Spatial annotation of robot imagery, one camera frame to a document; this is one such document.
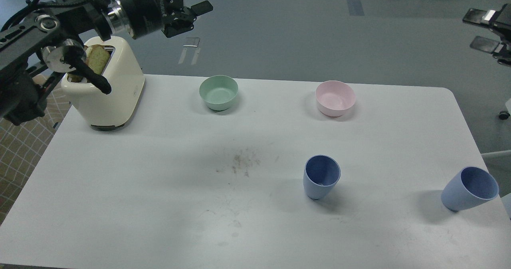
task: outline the black cable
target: black cable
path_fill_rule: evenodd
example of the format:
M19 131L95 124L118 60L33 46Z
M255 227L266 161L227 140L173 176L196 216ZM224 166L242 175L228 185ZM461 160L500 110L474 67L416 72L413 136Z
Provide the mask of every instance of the black cable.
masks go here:
M27 16L29 13L31 13L32 11L35 10L35 8L36 8L37 4L39 3L39 1L40 0L32 0L29 3L29 5L27 5L23 9L20 9L20 11L18 11L13 16L11 16L11 18L9 18L5 22L4 26L2 27L2 31L5 31L6 29L8 29L11 26L15 26L15 25L19 24L20 21L22 21L25 16Z
M65 4L57 4L57 3L40 3L37 5L37 9L44 9L44 8L70 8L70 7L78 7L81 5L85 5L91 0L79 0L78 2L71 2L71 3L65 3Z
M82 61L80 56L81 53L77 49L70 49L70 51L64 55L64 61L75 67L78 74L87 78L87 80L97 87L102 93L111 93L112 86L108 83L108 80L104 76L95 73Z

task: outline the stain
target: stain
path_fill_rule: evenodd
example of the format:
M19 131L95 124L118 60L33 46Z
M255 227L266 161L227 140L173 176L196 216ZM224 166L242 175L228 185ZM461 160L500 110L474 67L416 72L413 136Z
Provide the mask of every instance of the stain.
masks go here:
M337 222L339 222L339 224L347 223L347 221L342 218L330 218L330 221L334 221L334 222L337 221Z
M206 211L202 212L202 213L199 215L199 217L200 217L200 216L202 216L204 213L212 213L213 215L217 215L217 213L216 213L215 211L212 211L212 210L209 210L209 209L208 209L208 210L206 210Z
M231 222L231 224L229 224L230 227L236 227L236 228L241 228L241 222L237 221L237 220L233 220Z
M456 241L454 234L450 233L449 229L447 229L447 236L449 237L449 242L451 242L453 245L458 245L458 241Z
M246 149L241 149L234 155L234 158L232 159L232 172L234 174L243 172L243 175L249 178L250 168L256 165L261 165L258 152L256 149L247 147Z

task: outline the plastic cup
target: plastic cup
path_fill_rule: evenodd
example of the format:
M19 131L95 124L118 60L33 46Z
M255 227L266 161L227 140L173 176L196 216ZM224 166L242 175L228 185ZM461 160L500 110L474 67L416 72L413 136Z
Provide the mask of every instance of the plastic cup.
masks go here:
M452 211L476 207L494 199L499 185L491 174L478 167L465 167L442 191L442 203Z
M339 181L341 169L328 156L318 155L307 160L303 171L303 188L309 198L324 198Z

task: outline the white table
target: white table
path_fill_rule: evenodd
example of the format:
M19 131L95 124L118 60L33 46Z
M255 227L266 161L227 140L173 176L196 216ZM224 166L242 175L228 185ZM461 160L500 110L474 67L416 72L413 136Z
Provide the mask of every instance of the white table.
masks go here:
M352 85L350 114L322 115L317 82L238 79L214 113L204 78L147 76L133 121L93 131L66 116L0 227L0 263L89 268L508 268L500 198L453 213L462 167L485 168L452 93ZM327 154L341 178L302 186Z

